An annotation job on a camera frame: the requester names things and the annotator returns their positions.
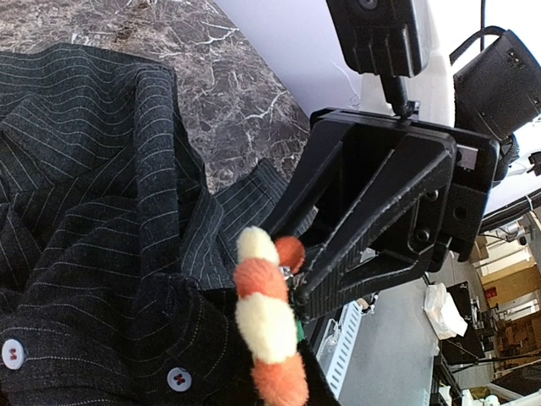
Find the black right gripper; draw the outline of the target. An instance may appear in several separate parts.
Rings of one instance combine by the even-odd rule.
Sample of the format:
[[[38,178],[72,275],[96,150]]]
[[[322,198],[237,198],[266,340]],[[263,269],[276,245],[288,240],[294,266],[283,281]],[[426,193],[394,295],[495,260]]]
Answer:
[[[311,115],[312,127],[320,122],[352,127],[342,142],[342,167],[308,232],[316,247],[293,295],[302,321],[409,282],[427,268],[437,272],[448,251],[469,257],[498,161],[494,140],[329,108]]]

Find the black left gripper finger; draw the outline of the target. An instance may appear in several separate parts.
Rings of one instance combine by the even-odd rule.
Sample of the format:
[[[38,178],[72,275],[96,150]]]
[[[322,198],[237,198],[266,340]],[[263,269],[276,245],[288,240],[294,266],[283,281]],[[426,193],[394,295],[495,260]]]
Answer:
[[[308,340],[298,342],[309,389],[308,406],[339,406]]]

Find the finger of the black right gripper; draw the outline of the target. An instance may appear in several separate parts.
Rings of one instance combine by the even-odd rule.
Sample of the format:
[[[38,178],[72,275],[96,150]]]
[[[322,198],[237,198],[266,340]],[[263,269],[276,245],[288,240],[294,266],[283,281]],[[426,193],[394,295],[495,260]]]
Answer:
[[[293,176],[272,213],[265,230],[273,238],[292,235],[313,207],[322,204],[323,217],[314,233],[325,242],[335,239],[347,245],[342,219],[351,205],[347,184],[344,139],[351,125],[321,120],[310,133]]]

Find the dark pinstriped garment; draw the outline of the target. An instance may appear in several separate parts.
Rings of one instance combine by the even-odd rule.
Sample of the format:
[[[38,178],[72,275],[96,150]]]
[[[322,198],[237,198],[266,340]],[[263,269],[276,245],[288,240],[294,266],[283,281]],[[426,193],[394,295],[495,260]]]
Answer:
[[[3,52],[2,404],[265,405],[236,241],[286,186],[262,161],[208,190],[166,65]]]

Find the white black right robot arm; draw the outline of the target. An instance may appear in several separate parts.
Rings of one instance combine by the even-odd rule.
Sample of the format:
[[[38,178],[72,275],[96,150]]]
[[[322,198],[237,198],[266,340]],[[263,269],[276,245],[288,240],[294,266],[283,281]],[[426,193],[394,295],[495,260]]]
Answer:
[[[501,145],[540,113],[540,67],[509,30],[453,78],[456,127],[340,109],[312,114],[309,141],[265,220],[302,235],[308,256],[289,301],[311,321],[365,294],[470,256],[502,159]]]

